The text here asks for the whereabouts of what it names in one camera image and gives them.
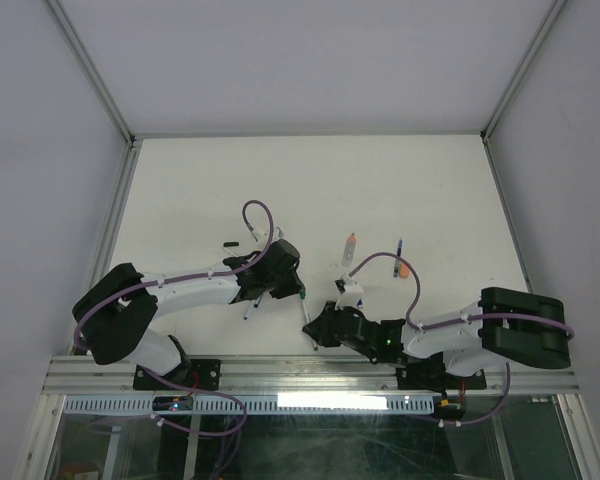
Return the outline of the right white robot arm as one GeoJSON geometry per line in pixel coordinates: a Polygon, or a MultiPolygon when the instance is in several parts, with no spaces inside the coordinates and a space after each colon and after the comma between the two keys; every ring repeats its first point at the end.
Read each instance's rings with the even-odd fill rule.
{"type": "Polygon", "coordinates": [[[347,347],[373,364],[425,363],[439,387],[507,362],[566,369],[575,336],[561,301],[500,287],[484,288],[472,304],[414,325],[405,319],[371,321],[353,306],[329,301],[303,333],[320,347],[347,347]]]}

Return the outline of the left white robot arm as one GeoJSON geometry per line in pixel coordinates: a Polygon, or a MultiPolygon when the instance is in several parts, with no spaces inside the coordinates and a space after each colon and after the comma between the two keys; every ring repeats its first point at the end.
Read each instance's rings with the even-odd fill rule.
{"type": "Polygon", "coordinates": [[[193,383],[192,364],[173,335],[150,328],[167,314],[206,305],[257,303],[298,295],[299,251],[288,241],[232,256],[207,270],[168,277],[140,273],[131,263],[114,267],[72,309],[81,347],[98,365],[119,362],[151,371],[168,388],[193,383]]]}

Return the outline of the white pen blue tip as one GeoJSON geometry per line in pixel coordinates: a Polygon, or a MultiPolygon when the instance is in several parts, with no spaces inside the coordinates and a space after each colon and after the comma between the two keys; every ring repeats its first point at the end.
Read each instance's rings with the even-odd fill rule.
{"type": "Polygon", "coordinates": [[[255,309],[255,302],[251,302],[249,304],[249,306],[247,307],[246,311],[244,312],[243,320],[245,320],[245,321],[248,320],[254,309],[255,309]]]}

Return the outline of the orange pen cap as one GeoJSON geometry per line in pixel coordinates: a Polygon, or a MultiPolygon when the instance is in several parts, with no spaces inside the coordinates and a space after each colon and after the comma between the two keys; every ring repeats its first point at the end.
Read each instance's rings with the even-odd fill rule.
{"type": "Polygon", "coordinates": [[[401,263],[400,269],[399,269],[399,277],[402,279],[406,279],[410,276],[410,274],[411,274],[410,268],[405,263],[401,263]]]}

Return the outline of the orange tip clear marker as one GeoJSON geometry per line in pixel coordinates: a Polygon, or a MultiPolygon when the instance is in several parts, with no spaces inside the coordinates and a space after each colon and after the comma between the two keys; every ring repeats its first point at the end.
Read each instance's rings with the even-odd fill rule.
{"type": "Polygon", "coordinates": [[[349,268],[352,265],[355,256],[356,244],[356,235],[354,233],[351,233],[345,242],[345,247],[341,260],[341,266],[343,268],[349,268]]]}

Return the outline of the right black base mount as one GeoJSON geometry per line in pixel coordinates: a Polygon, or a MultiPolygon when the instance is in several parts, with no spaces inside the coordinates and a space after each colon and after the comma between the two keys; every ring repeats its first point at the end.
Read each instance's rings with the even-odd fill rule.
{"type": "Polygon", "coordinates": [[[426,390],[443,393],[449,390],[476,390],[487,388],[484,372],[461,377],[446,371],[442,360],[428,359],[409,363],[395,370],[400,390],[426,390]]]}

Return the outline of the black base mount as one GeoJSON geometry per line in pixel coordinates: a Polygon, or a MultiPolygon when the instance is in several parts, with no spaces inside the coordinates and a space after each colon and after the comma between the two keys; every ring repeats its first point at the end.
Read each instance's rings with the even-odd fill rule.
{"type": "Polygon", "coordinates": [[[487,388],[484,372],[461,377],[446,371],[442,360],[428,359],[409,363],[395,370],[400,390],[426,390],[443,393],[449,390],[476,390],[487,388]]]}
{"type": "Polygon", "coordinates": [[[190,389],[217,391],[221,378],[221,360],[191,357],[189,361],[190,365],[180,373],[166,376],[167,384],[157,380],[145,369],[137,366],[132,384],[133,389],[136,391],[174,390],[173,385],[178,385],[185,392],[190,389]]]}

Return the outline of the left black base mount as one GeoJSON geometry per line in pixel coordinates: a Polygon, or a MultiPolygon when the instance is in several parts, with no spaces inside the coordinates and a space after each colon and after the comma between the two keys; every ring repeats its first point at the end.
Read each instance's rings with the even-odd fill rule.
{"type": "Polygon", "coordinates": [[[145,369],[137,366],[132,384],[133,389],[136,391],[174,390],[173,385],[178,385],[185,392],[190,389],[217,391],[221,378],[221,360],[191,357],[189,361],[190,365],[180,373],[166,376],[167,384],[157,380],[145,369]]]}

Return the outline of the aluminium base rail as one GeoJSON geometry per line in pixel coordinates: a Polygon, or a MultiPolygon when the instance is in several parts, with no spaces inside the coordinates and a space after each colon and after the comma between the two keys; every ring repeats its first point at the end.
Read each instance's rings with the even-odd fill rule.
{"type": "MultiPolygon", "coordinates": [[[[398,391],[395,370],[372,365],[356,355],[236,356],[211,355],[222,362],[218,391],[231,395],[258,395],[278,392],[345,391],[389,393],[398,391]]],[[[42,394],[132,394],[136,366],[99,366],[88,356],[54,356],[43,382],[42,394]]],[[[485,390],[467,390],[474,396],[495,396],[504,388],[504,367],[487,369],[485,390]]],[[[543,397],[579,394],[572,369],[545,371],[524,366],[511,367],[512,395],[543,397]]],[[[427,394],[425,390],[405,393],[427,394]]]]}

